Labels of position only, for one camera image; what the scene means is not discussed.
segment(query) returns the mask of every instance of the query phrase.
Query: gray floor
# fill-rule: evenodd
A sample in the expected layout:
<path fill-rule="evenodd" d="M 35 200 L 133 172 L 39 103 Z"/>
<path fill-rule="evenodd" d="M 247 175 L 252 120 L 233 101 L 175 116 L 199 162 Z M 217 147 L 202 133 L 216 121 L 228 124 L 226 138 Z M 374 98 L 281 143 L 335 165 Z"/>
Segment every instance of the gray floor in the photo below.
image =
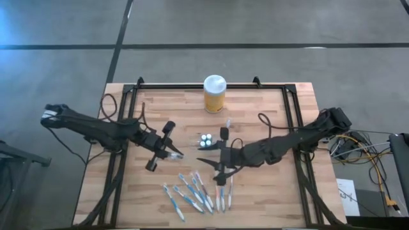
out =
<path fill-rule="evenodd" d="M 115 44 L 126 0 L 0 0 L 0 45 Z M 386 0 L 135 1 L 124 43 L 409 42 L 409 15 Z M 47 103 L 96 116 L 113 50 L 0 50 L 0 139 L 42 156 L 27 178 L 16 229 L 66 227 L 84 167 L 40 126 Z M 409 49 L 123 50 L 114 82 L 313 82 L 320 108 L 342 107 L 353 127 L 409 132 Z M 58 135 L 83 156 L 89 145 Z M 383 142 L 387 135 L 371 135 Z M 403 200 L 392 156 L 387 183 Z M 335 165 L 338 178 L 378 190 L 370 165 Z"/>

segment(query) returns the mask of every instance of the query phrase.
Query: white lid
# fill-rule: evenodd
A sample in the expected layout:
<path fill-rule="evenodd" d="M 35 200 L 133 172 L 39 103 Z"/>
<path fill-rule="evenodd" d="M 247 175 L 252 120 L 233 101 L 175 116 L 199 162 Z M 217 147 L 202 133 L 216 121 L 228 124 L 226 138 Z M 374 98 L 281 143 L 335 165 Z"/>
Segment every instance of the white lid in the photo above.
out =
<path fill-rule="evenodd" d="M 209 94 L 218 95 L 226 90 L 226 80 L 219 75 L 211 75 L 204 80 L 203 87 Z"/>

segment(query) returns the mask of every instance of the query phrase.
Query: butcher block tabletop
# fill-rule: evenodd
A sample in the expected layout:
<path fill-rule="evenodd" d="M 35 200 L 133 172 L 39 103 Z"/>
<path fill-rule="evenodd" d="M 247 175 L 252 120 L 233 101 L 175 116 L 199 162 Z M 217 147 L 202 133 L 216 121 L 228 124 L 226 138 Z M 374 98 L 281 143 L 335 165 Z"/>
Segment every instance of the butcher block tabletop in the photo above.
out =
<path fill-rule="evenodd" d="M 294 84 L 297 87 L 304 124 L 308 124 L 318 115 L 313 85 Z M 115 97 L 118 105 L 123 85 L 108 84 L 105 89 L 105 93 Z M 289 94 L 289 101 L 293 119 L 296 121 L 291 94 Z M 197 170 L 215 204 L 215 182 L 212 180 L 214 169 L 196 158 L 219 161 L 220 150 L 198 151 L 200 135 L 212 134 L 213 140 L 219 139 L 220 127 L 225 127 L 226 121 L 230 119 L 228 146 L 237 137 L 243 139 L 244 144 L 264 139 L 268 137 L 268 127 L 258 119 L 259 112 L 266 114 L 273 125 L 286 127 L 288 124 L 281 90 L 228 89 L 224 109 L 216 114 L 205 111 L 202 89 L 138 89 L 135 118 L 140 115 L 143 102 L 146 104 L 147 124 L 158 130 L 159 135 L 163 135 L 161 130 L 167 121 L 176 123 L 171 139 L 185 157 L 177 161 L 159 160 L 156 171 L 150 172 L 145 169 L 145 165 L 153 153 L 129 143 L 116 227 L 305 227 L 291 150 L 277 164 L 264 164 L 260 168 L 245 167 L 235 174 L 231 209 L 226 207 L 225 213 L 215 211 L 214 215 L 211 215 L 207 211 L 201 214 L 172 189 L 173 185 L 178 185 L 184 193 L 194 199 L 186 185 L 178 178 L 178 174 L 185 175 L 187 181 L 191 183 L 189 173 Z M 103 106 L 108 114 L 114 111 L 114 103 L 110 98 L 104 100 Z M 273 129 L 272 132 L 273 136 L 286 135 L 288 130 Z M 234 147 L 240 148 L 240 141 L 236 141 Z M 91 148 L 89 157 L 101 151 L 102 147 L 95 144 Z M 109 153 L 104 153 L 88 164 L 73 224 L 84 220 L 101 198 L 108 162 Z M 346 222 L 336 177 L 327 151 L 315 152 L 313 169 L 319 195 L 337 218 Z M 182 222 L 176 214 L 162 188 L 164 183 L 167 183 L 170 188 L 186 222 Z M 229 186 L 230 179 L 226 185 L 226 206 Z M 109 221 L 111 216 L 112 200 L 113 195 L 108 204 L 106 221 Z M 312 220 L 316 222 L 310 197 L 309 206 Z"/>

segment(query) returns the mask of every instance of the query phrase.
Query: yellow container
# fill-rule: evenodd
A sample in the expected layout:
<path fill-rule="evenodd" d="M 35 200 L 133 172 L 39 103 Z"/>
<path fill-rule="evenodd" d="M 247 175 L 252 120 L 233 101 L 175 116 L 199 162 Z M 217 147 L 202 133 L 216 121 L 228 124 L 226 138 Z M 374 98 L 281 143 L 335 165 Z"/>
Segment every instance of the yellow container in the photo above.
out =
<path fill-rule="evenodd" d="M 211 75 L 204 80 L 204 107 L 208 112 L 220 112 L 223 109 L 226 87 L 226 80 L 219 75 Z"/>

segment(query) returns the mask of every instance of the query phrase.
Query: paper sheet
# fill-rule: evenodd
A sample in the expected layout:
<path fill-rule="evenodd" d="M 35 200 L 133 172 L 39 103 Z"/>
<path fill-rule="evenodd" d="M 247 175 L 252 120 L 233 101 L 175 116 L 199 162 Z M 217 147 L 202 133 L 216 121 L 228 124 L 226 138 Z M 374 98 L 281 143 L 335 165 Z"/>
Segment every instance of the paper sheet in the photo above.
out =
<path fill-rule="evenodd" d="M 339 196 L 343 202 L 346 216 L 359 217 L 359 206 L 356 202 L 357 194 L 355 193 L 355 186 L 353 180 L 337 179 Z"/>

